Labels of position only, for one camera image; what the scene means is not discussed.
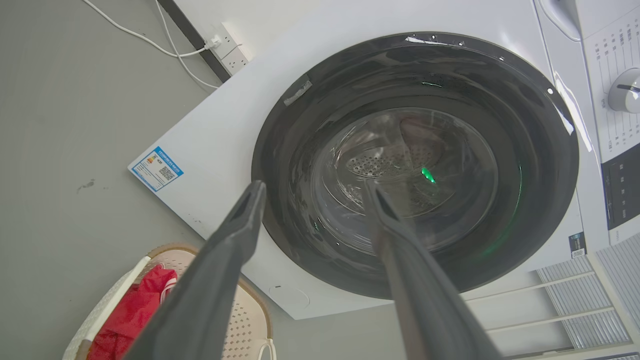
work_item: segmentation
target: blue label sticker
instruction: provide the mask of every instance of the blue label sticker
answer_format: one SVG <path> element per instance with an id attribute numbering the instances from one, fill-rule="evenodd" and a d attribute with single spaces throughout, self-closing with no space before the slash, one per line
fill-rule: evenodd
<path id="1" fill-rule="evenodd" d="M 160 146 L 140 160 L 131 170 L 155 192 L 184 174 Z"/>

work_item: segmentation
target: qr code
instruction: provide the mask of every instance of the qr code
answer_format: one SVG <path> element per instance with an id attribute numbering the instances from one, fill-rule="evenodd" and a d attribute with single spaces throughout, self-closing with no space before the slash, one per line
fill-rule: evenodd
<path id="1" fill-rule="evenodd" d="M 171 180 L 174 177 L 174 174 L 171 172 L 171 170 L 169 170 L 168 167 L 163 167 L 162 169 L 160 169 L 160 174 L 162 174 L 162 176 L 164 176 L 164 178 L 167 180 Z"/>
<path id="2" fill-rule="evenodd" d="M 584 256 L 584 249 L 571 251 L 571 258 L 572 259 L 579 258 L 581 256 Z"/>

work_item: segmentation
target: white power cord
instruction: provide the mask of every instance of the white power cord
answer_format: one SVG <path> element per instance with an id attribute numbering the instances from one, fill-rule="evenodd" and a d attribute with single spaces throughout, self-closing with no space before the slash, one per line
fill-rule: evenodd
<path id="1" fill-rule="evenodd" d="M 102 15 L 103 18 L 107 19 L 108 22 L 110 22 L 112 25 L 114 25 L 116 28 L 126 32 L 127 34 L 131 34 L 133 36 L 135 36 L 136 38 L 140 38 L 148 43 L 150 43 L 151 45 L 153 45 L 156 49 L 162 51 L 163 53 L 169 55 L 169 56 L 173 56 L 174 58 L 180 58 L 180 57 L 185 57 L 185 56 L 191 56 L 191 55 L 195 55 L 195 54 L 199 54 L 207 49 L 210 48 L 209 45 L 204 45 L 204 47 L 200 50 L 197 51 L 193 51 L 192 53 L 188 53 L 188 54 L 178 54 L 178 52 L 176 51 L 175 54 L 172 54 L 170 52 L 168 52 L 167 50 L 164 50 L 162 47 L 160 47 L 160 45 L 156 44 L 155 42 L 149 40 L 147 37 L 144 37 L 140 34 L 138 34 L 135 31 L 131 31 L 127 28 L 125 28 L 124 26 L 119 25 L 117 22 L 113 21 L 113 19 L 111 19 L 109 17 L 109 15 L 105 14 L 104 12 L 102 12 L 102 10 L 98 9 L 97 6 L 95 6 L 91 1 L 89 0 L 83 0 L 84 3 L 86 3 L 87 5 L 91 6 L 91 8 L 93 8 L 97 13 L 99 13 L 100 15 Z"/>
<path id="2" fill-rule="evenodd" d="M 105 14 L 104 12 L 102 12 L 102 10 L 98 9 L 97 6 L 95 6 L 91 1 L 89 0 L 83 0 L 85 4 L 91 6 L 91 8 L 93 8 L 97 13 L 99 13 L 100 15 L 102 15 L 103 18 L 105 18 L 108 22 L 110 22 L 112 25 L 114 25 L 116 28 L 131 34 L 137 38 L 140 38 L 148 43 L 150 43 L 151 45 L 153 45 L 156 49 L 162 51 L 164 54 L 167 54 L 169 56 L 173 56 L 174 58 L 178 58 L 178 60 L 180 60 L 180 64 L 182 64 L 182 67 L 184 67 L 184 70 L 187 71 L 187 73 L 189 73 L 189 75 L 197 80 L 198 82 L 200 82 L 201 84 L 217 89 L 218 86 L 213 86 L 210 84 L 205 83 L 204 81 L 202 81 L 201 79 L 199 79 L 197 76 L 195 76 L 190 70 L 189 68 L 187 68 L 187 65 L 184 63 L 184 61 L 182 61 L 182 58 L 185 58 L 187 56 L 191 56 L 191 55 L 195 55 L 195 54 L 199 54 L 205 50 L 208 50 L 211 48 L 211 44 L 205 44 L 204 47 L 200 50 L 196 50 L 193 51 L 192 53 L 187 53 L 187 54 L 179 54 L 178 50 L 175 48 L 175 44 L 173 43 L 173 40 L 171 39 L 171 34 L 169 34 L 169 27 L 166 25 L 166 20 L 164 19 L 164 14 L 162 13 L 162 9 L 160 8 L 160 3 L 156 0 L 156 5 L 158 7 L 158 11 L 160 12 L 160 17 L 162 18 L 162 22 L 164 24 L 164 30 L 166 31 L 166 36 L 169 38 L 169 43 L 171 43 L 171 47 L 173 48 L 173 51 L 175 53 L 170 53 L 167 50 L 164 50 L 162 47 L 160 47 L 160 45 L 156 44 L 155 42 L 151 41 L 150 39 L 148 39 L 147 37 L 144 37 L 143 35 L 138 34 L 135 31 L 131 31 L 121 25 L 119 25 L 117 22 L 113 21 L 107 14 Z"/>
<path id="3" fill-rule="evenodd" d="M 162 23 L 164 24 L 164 30 L 166 31 L 166 36 L 169 38 L 169 43 L 171 43 L 171 47 L 173 48 L 173 51 L 175 51 L 175 53 L 178 53 L 178 50 L 175 48 L 175 44 L 173 43 L 173 39 L 171 39 L 171 34 L 169 34 L 169 27 L 166 25 L 166 20 L 164 19 L 164 14 L 162 13 L 162 8 L 160 8 L 160 2 L 158 0 L 156 0 L 156 5 L 158 7 L 158 11 L 160 12 L 160 17 L 162 18 Z M 204 81 L 200 80 L 200 78 L 198 78 L 197 76 L 195 76 L 187 67 L 187 65 L 184 63 L 184 61 L 182 61 L 182 57 L 178 56 L 178 60 L 180 61 L 180 64 L 182 64 L 182 67 L 184 67 L 184 70 L 186 70 L 189 75 L 191 75 L 191 77 L 195 80 L 197 80 L 199 83 L 208 86 L 210 88 L 214 88 L 217 89 L 217 86 L 213 86 L 211 84 L 205 83 Z"/>

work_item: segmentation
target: washing machine side panel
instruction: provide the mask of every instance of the washing machine side panel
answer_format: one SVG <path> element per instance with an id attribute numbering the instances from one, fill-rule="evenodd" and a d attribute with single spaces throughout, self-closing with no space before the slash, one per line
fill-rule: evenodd
<path id="1" fill-rule="evenodd" d="M 536 6 L 540 9 L 539 1 L 536 1 Z M 554 84 L 558 90 L 564 89 L 566 92 L 563 97 L 567 105 L 575 105 L 576 111 L 572 112 L 572 117 L 580 147 L 577 200 L 587 251 L 596 252 L 609 246 L 609 233 L 600 170 L 598 127 L 591 100 L 591 85 L 584 60 L 584 49 L 582 42 L 574 42 L 566 37 L 543 11 L 538 11 L 538 16 L 554 74 Z M 558 241 L 568 247 L 568 237 L 575 234 L 572 231 L 558 234 Z"/>
<path id="2" fill-rule="evenodd" d="M 155 194 L 208 238 L 250 182 L 253 147 L 273 105 L 308 69 L 340 50 L 391 34 L 445 31 L 493 42 L 551 78 L 532 2 L 398 0 L 391 8 L 387 2 L 379 3 L 339 1 L 312 12 L 150 146 L 129 169 L 160 146 L 184 174 Z M 305 309 L 282 304 L 293 317 L 380 304 L 312 277 L 280 252 L 268 235 L 263 234 L 260 243 L 244 272 L 266 293 L 274 280 L 304 292 L 310 299 Z M 265 250 L 265 244 L 271 251 Z"/>
<path id="3" fill-rule="evenodd" d="M 577 192 L 575 192 L 562 222 L 560 222 L 551 237 L 533 256 L 513 272 L 529 272 L 571 260 L 572 252 L 569 236 L 580 232 L 582 232 L 582 219 L 580 217 Z"/>

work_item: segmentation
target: green light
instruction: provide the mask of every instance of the green light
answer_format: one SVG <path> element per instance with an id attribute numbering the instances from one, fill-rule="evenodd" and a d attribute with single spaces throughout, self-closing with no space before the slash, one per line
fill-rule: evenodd
<path id="1" fill-rule="evenodd" d="M 498 237 L 498 240 L 496 240 L 495 243 L 490 245 L 482 253 L 481 256 L 487 256 L 487 255 L 491 254 L 492 252 L 496 251 L 496 249 L 498 249 L 500 247 L 500 245 L 502 245 L 507 240 L 508 236 L 510 235 L 511 228 L 513 226 L 513 221 L 515 220 L 516 212 L 518 211 L 518 206 L 520 205 L 520 197 L 522 196 L 522 166 L 520 164 L 518 164 L 518 169 L 520 170 L 520 187 L 518 189 L 518 199 L 516 200 L 516 207 L 513 210 L 513 214 L 511 214 L 511 219 L 509 219 L 509 222 L 507 223 L 507 227 L 502 232 L 502 234 Z"/>
<path id="2" fill-rule="evenodd" d="M 422 168 L 422 175 L 424 175 L 424 177 L 426 177 L 432 183 L 436 183 L 436 181 L 433 179 L 433 175 L 431 175 L 431 172 L 429 172 L 426 167 Z"/>

